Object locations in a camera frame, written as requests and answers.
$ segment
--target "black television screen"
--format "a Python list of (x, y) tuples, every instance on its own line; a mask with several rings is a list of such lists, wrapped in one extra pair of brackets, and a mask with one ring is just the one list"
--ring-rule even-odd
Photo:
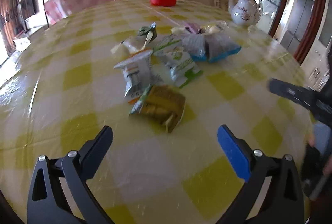
[(21, 0), (20, 5), (24, 20), (35, 14), (33, 0)]

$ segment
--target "curtain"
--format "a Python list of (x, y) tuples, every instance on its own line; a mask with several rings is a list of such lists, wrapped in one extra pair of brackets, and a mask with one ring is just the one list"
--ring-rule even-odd
[(19, 26), (17, 0), (0, 0), (0, 30), (9, 56), (15, 51), (13, 39)]

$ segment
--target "floral teapot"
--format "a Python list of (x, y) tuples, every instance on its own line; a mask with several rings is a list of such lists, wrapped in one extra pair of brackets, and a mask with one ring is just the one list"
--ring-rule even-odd
[(256, 25), (263, 16), (261, 4), (254, 0), (239, 0), (234, 5), (234, 0), (228, 0), (228, 11), (235, 24), (239, 26)]

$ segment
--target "yellow and white tablecloth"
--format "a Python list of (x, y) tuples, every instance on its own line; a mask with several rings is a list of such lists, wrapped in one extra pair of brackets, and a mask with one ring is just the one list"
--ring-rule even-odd
[[(204, 74), (180, 90), (187, 100), (180, 125), (167, 134), (145, 118), (128, 117), (126, 83), (113, 69), (111, 48), (152, 22), (162, 35), (183, 21), (216, 20), (229, 23), (242, 50), (198, 63)], [(119, 0), (84, 10), (46, 30), (0, 77), (0, 189), (24, 221), (38, 156), (78, 150), (104, 125), (114, 141), (88, 185), (119, 224), (215, 223), (244, 183), (218, 144), (222, 124), (268, 156), (292, 154), (298, 166), (311, 131), (305, 109), (266, 87), (271, 77), (303, 85), (293, 57), (255, 28), (235, 27), (228, 13), (192, 1), (152, 7), (148, 0)]]

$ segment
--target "person's hand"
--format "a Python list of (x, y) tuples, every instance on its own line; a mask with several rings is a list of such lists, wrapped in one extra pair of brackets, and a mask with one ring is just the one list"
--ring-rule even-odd
[[(311, 136), (309, 138), (308, 143), (311, 147), (315, 146), (314, 136)], [(327, 161), (327, 163), (323, 169), (323, 175), (329, 175), (329, 174), (332, 174), (332, 155), (329, 157), (329, 160)]]

